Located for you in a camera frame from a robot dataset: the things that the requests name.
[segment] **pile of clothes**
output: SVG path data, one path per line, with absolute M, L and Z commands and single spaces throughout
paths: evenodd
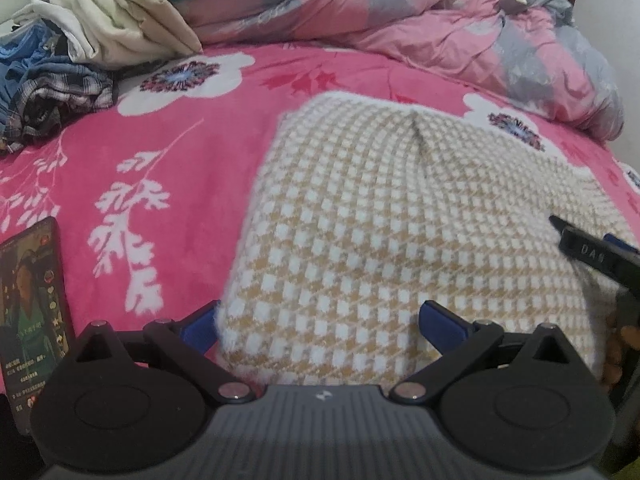
M 131 68 L 202 51 L 168 0 L 33 0 L 0 38 L 0 153 L 114 104 Z

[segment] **gray ridged panel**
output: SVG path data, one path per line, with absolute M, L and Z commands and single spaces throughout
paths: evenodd
M 429 412 L 386 400 L 376 386 L 271 386 L 225 406 L 189 449 L 135 474 L 52 468 L 45 480 L 533 480 L 465 456 Z M 591 468 L 545 480 L 604 480 Z

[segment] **smartphone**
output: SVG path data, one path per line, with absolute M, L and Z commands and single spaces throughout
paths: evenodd
M 74 339 L 55 218 L 0 245 L 0 289 L 2 378 L 15 425 L 28 435 L 31 407 Z

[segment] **beige and white checkered garment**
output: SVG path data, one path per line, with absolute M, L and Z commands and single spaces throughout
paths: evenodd
M 437 357 L 434 299 L 510 331 L 558 323 L 602 368 L 614 286 L 558 251 L 553 213 L 634 240 L 589 171 L 423 107 L 331 92 L 287 116 L 216 319 L 261 383 L 381 383 Z

